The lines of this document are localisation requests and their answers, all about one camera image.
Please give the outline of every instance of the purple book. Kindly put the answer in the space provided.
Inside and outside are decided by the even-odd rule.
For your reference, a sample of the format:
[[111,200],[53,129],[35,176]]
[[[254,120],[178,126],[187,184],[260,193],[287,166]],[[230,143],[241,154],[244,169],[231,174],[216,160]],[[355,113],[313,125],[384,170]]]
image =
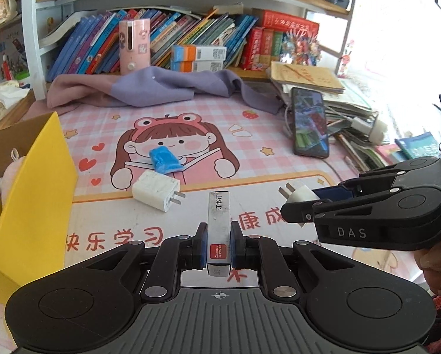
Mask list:
[[68,74],[75,74],[78,70],[78,67],[82,60],[86,58],[86,53],[88,53],[89,48],[91,47],[91,42],[96,37],[96,34],[101,30],[104,23],[112,16],[111,12],[106,12],[101,17],[101,20],[99,20],[98,24],[94,27],[91,34],[89,35],[88,39],[84,43],[84,45],[79,50],[78,54],[75,57],[75,60],[71,64]]

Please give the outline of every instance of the silver screw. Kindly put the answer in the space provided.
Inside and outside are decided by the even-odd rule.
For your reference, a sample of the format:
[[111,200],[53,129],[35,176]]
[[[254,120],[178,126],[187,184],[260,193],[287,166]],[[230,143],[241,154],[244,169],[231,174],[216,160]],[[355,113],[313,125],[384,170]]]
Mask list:
[[296,289],[290,286],[278,286],[273,293],[281,298],[290,298],[296,295]]
[[168,290],[163,286],[150,286],[145,289],[145,295],[150,298],[163,297],[168,293]]

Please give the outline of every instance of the star print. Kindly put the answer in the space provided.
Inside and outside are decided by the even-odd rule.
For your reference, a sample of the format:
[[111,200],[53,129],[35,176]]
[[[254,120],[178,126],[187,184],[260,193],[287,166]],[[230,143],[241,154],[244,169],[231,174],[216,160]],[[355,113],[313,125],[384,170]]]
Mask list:
[[67,130],[65,132],[65,138],[70,139],[71,137],[74,137],[78,134],[78,132],[76,131],[76,129],[73,130]]
[[273,149],[271,149],[270,147],[262,147],[260,150],[261,153],[263,153],[265,156],[271,156],[272,154],[274,154]]

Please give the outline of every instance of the pink cylinder container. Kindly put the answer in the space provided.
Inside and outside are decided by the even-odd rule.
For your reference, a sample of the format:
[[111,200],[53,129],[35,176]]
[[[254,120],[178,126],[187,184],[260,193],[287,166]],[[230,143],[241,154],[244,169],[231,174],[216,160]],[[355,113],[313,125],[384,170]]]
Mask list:
[[150,66],[150,20],[119,23],[120,74]]

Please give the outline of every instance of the frog headband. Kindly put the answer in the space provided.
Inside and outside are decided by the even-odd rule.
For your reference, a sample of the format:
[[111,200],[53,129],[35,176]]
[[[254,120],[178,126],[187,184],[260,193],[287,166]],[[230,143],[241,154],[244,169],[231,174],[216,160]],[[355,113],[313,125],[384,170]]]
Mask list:
[[131,137],[131,140],[135,142],[138,136],[141,135],[144,131],[149,128],[153,128],[153,126],[162,124],[185,124],[194,126],[196,129],[199,129],[204,134],[209,132],[204,126],[201,125],[201,117],[195,113],[183,113],[176,118],[156,119],[152,117],[143,117],[135,121],[134,127],[136,130],[134,135]]

